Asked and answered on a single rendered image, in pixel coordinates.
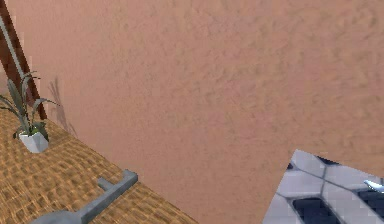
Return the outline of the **green plant in white pot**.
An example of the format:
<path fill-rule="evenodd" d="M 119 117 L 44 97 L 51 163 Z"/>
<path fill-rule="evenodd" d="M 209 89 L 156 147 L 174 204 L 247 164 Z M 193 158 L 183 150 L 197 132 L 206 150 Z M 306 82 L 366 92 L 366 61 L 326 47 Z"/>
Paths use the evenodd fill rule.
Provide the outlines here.
<path fill-rule="evenodd" d="M 7 88 L 11 99 L 0 94 L 1 110 L 9 111 L 19 121 L 19 126 L 12 134 L 14 139 L 20 140 L 31 153 L 42 153 L 48 148 L 49 135 L 46 131 L 46 123 L 36 121 L 35 114 L 43 103 L 54 103 L 46 98 L 37 98 L 28 110 L 27 90 L 28 83 L 36 79 L 33 72 L 22 75 L 19 85 L 11 79 L 7 80 Z"/>

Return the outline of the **silver sink faucet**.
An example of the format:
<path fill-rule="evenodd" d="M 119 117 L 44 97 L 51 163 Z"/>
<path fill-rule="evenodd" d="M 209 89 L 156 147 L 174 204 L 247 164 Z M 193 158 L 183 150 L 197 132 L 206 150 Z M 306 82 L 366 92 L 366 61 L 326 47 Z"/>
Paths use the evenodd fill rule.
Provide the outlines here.
<path fill-rule="evenodd" d="M 370 180 L 364 180 L 364 183 L 372 190 L 384 194 L 384 185 L 375 183 Z"/>

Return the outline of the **brown wooden door frame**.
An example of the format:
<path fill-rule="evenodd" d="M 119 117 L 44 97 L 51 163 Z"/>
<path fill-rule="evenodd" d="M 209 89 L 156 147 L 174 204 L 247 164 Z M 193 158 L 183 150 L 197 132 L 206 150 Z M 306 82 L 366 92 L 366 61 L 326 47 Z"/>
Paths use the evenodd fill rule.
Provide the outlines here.
<path fill-rule="evenodd" d="M 30 72 L 6 0 L 0 0 L 0 63 L 8 79 L 19 84 L 21 76 Z"/>

